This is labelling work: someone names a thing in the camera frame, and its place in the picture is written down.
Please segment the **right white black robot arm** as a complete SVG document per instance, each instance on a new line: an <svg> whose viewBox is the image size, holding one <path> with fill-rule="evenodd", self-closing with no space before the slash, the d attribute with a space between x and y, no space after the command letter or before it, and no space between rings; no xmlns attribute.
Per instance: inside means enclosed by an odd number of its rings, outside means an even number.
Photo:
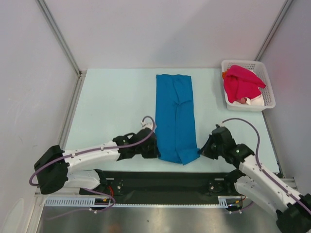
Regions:
<svg viewBox="0 0 311 233"><path fill-rule="evenodd" d="M226 176L224 189L240 193L269 213L282 233L311 231L311 196L302 195L259 162L245 144L237 144L226 127L211 132L199 153L207 158L223 157L235 170Z"/></svg>

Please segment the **blue t shirt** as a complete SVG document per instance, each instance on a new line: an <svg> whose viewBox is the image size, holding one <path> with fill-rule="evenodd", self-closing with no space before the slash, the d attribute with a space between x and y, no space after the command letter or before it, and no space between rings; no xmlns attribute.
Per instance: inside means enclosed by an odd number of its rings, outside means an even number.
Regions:
<svg viewBox="0 0 311 233"><path fill-rule="evenodd" d="M155 122L161 160L186 165L199 158L191 76L156 75Z"/></svg>

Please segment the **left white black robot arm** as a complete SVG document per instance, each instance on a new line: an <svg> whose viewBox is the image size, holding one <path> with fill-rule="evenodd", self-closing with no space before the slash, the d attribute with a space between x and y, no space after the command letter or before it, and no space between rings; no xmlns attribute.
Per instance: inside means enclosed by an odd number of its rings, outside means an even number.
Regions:
<svg viewBox="0 0 311 233"><path fill-rule="evenodd" d="M37 186L43 195L64 187L86 188L102 194L107 190L107 181L97 165L131 159L135 155L144 159L160 157L152 129L145 127L138 133L119 135L107 143L82 150L62 150L55 145L34 164Z"/></svg>

